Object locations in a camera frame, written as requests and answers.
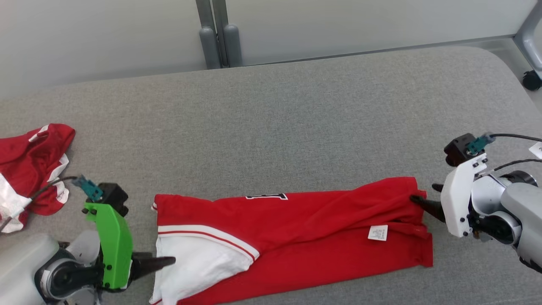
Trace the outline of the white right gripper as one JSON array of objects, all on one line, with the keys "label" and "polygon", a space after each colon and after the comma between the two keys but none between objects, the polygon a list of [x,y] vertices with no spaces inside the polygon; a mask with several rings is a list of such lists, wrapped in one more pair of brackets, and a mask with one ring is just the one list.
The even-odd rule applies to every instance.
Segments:
[{"label": "white right gripper", "polygon": [[464,237],[465,233],[471,231],[467,216],[475,175],[486,170],[486,158],[486,154],[481,154],[463,162],[447,175],[443,185],[433,183],[432,189],[441,193],[441,202],[418,195],[411,195],[410,200],[435,219],[445,223],[450,234]]}]

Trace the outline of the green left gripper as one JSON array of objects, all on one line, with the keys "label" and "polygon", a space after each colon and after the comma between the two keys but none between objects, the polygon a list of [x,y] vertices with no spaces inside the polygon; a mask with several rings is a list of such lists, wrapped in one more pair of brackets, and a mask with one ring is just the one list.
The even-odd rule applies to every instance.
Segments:
[{"label": "green left gripper", "polygon": [[103,272],[102,286],[106,289],[124,289],[128,285],[132,263],[132,281],[173,265],[176,257],[154,257],[151,252],[133,252],[133,239],[129,226],[113,206],[106,203],[86,202],[86,220],[95,223],[100,239]]}]

